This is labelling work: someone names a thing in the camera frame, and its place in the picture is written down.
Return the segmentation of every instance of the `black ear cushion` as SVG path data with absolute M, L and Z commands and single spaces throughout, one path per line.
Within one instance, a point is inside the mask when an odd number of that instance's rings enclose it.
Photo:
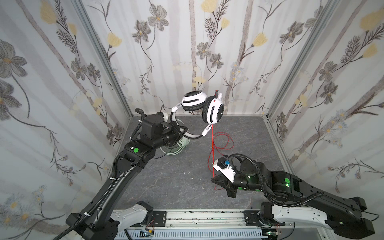
M 190 111 L 196 111 L 196 110 L 202 109 L 203 106 L 204 106 L 204 102 L 194 106 L 183 106 L 183 109 L 184 111 L 190 112 Z
M 209 105 L 211 104 L 212 100 L 215 98 L 215 96 L 209 96 L 205 103 L 204 103 L 204 106 L 203 106 L 203 121 L 205 123 L 208 123 L 207 121 L 207 112 L 208 112 L 208 108 L 209 108 Z

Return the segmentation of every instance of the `black robotic arm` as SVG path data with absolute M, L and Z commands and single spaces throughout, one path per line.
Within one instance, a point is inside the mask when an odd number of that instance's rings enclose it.
M 142 126 L 140 139 L 132 139 L 125 145 L 113 162 L 109 179 L 80 213 L 71 213 L 68 216 L 66 223 L 70 227 L 55 240 L 71 230 L 75 230 L 85 240 L 114 239 L 118 233 L 119 221 L 113 220 L 111 214 L 128 185 L 155 156 L 156 149 L 176 145 L 188 130 L 187 127 L 179 126 L 176 121 L 165 122 L 162 113 L 146 116 L 141 109 L 135 111 L 141 113 L 142 118 L 132 136 Z M 149 205 L 142 205 L 151 212 Z
M 54 240 L 61 239 L 72 230 L 85 240 L 114 239 L 119 231 L 120 222 L 111 218 L 111 214 L 129 183 L 155 156 L 156 149 L 162 146 L 174 146 L 188 130 L 187 127 L 179 126 L 176 121 L 165 122 L 162 113 L 147 116 L 141 109 L 135 111 L 142 115 L 140 123 L 132 134 L 132 140 L 115 158 L 109 179 L 81 212 L 68 216 L 66 223 L 70 227 Z M 140 127 L 142 127 L 140 138 L 136 139 L 138 135 L 136 132 Z M 233 165 L 234 159 L 240 161 L 240 170 Z M 257 222 L 260 221 L 264 226 L 283 225 L 285 220 L 288 221 L 287 215 L 284 214 L 283 217 L 279 212 L 283 210 L 289 212 L 287 208 L 305 204 L 324 213 L 319 214 L 322 216 L 321 224 L 332 228 L 340 236 L 361 239 L 374 234 L 372 222 L 361 215 L 367 207 L 364 199 L 360 197 L 345 199 L 335 196 L 287 172 L 269 171 L 263 163 L 243 154 L 222 157 L 215 161 L 214 168 L 222 174 L 211 181 L 225 188 L 229 197 L 236 197 L 238 189 L 264 193 L 270 202 L 262 204 L 257 216 Z M 148 225 L 152 220 L 150 215 L 153 209 L 146 203 L 140 205 L 147 212 L 141 223 Z
M 241 163 L 240 170 L 233 164 L 235 158 Z M 295 175 L 283 171 L 269 171 L 263 163 L 243 154 L 222 157 L 215 161 L 214 168 L 222 174 L 211 181 L 226 189 L 228 197 L 235 198 L 238 189 L 264 193 L 270 203 L 263 203 L 259 218 L 266 225 L 281 225 L 278 219 L 280 215 L 274 208 L 288 211 L 288 208 L 306 205 L 326 213 L 322 224 L 332 228 L 337 235 L 361 239 L 375 233 L 372 222 L 362 217 L 361 212 L 365 211 L 367 206 L 365 200 L 360 197 L 346 199 L 333 195 Z

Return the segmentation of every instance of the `white headphones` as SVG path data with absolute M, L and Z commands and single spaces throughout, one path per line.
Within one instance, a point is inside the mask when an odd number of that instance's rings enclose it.
M 212 125 L 218 123 L 223 116 L 224 104 L 221 101 L 222 94 L 216 90 L 214 96 L 209 96 L 202 91 L 192 91 L 186 93 L 180 103 L 172 108 L 171 120 L 176 121 L 176 111 L 182 106 L 185 111 L 196 111 L 203 109 L 203 121 L 209 125 L 203 130 L 200 135 L 186 132 L 184 136 L 189 139 L 198 139 L 207 135 Z

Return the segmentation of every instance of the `marble-pattern surface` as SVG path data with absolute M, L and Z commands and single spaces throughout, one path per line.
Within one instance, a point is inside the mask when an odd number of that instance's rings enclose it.
M 130 122 L 122 147 L 129 142 L 138 119 L 134 117 Z M 180 119 L 194 134 L 206 126 L 199 116 Z M 263 162 L 269 170 L 283 170 L 262 117 L 224 116 L 214 125 L 214 132 L 226 132 L 235 142 L 235 147 L 222 150 L 223 154 L 242 153 Z M 216 146 L 224 146 L 226 142 L 225 136 L 215 140 Z M 212 172 L 207 166 L 211 149 L 212 133 L 209 132 L 206 137 L 191 140 L 178 155 L 152 159 L 132 181 L 115 208 L 129 208 L 141 200 L 155 209 L 259 208 L 266 201 L 261 193 L 238 190 L 236 198 L 229 198 L 225 190 L 214 190 L 215 185 L 210 181 Z M 156 156 L 162 154 L 157 150 Z

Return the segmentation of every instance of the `floral wallpaper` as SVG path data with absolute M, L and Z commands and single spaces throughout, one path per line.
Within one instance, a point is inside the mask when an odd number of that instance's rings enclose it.
M 129 118 L 70 2 L 2 1 L 0 21 L 0 232 L 52 239 L 105 181 Z
M 193 90 L 266 114 L 324 0 L 82 0 L 128 103 L 170 112 Z M 180 114 L 201 114 L 180 111 Z
M 296 174 L 384 214 L 384 5 L 341 1 L 269 116 Z M 384 220 L 374 221 L 382 239 Z

